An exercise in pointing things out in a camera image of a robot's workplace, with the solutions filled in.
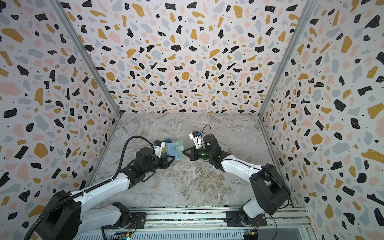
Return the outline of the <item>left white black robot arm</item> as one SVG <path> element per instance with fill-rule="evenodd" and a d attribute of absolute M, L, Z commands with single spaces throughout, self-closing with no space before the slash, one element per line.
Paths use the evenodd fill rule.
<path fill-rule="evenodd" d="M 165 170 L 174 156 L 157 155 L 153 148 L 142 148 L 125 168 L 91 187 L 67 193 L 60 191 L 51 198 L 39 218 L 25 235 L 29 240 L 37 233 L 43 240 L 72 240 L 76 236 L 106 226 L 138 229 L 138 221 L 129 208 L 115 202 L 102 209 L 93 207 L 105 199 L 147 181 L 146 174 Z"/>

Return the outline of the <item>green card holder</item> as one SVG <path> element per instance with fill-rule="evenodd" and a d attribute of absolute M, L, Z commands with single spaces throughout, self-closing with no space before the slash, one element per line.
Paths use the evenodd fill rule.
<path fill-rule="evenodd" d="M 175 160 L 184 159 L 186 156 L 183 154 L 184 142 L 179 140 L 174 143 L 166 143 L 166 152 L 168 156 L 175 157 Z"/>

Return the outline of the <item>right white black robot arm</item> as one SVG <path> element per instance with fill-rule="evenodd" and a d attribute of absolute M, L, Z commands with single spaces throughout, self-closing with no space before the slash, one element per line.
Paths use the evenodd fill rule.
<path fill-rule="evenodd" d="M 255 197 L 239 209 L 235 224 L 252 226 L 259 215 L 272 216 L 284 203 L 289 203 L 291 192 L 273 165 L 254 165 L 238 159 L 222 150 L 213 134 L 203 136 L 194 131 L 189 137 L 195 146 L 183 150 L 183 154 L 191 161 L 204 160 L 215 169 L 236 175 L 252 186 Z"/>

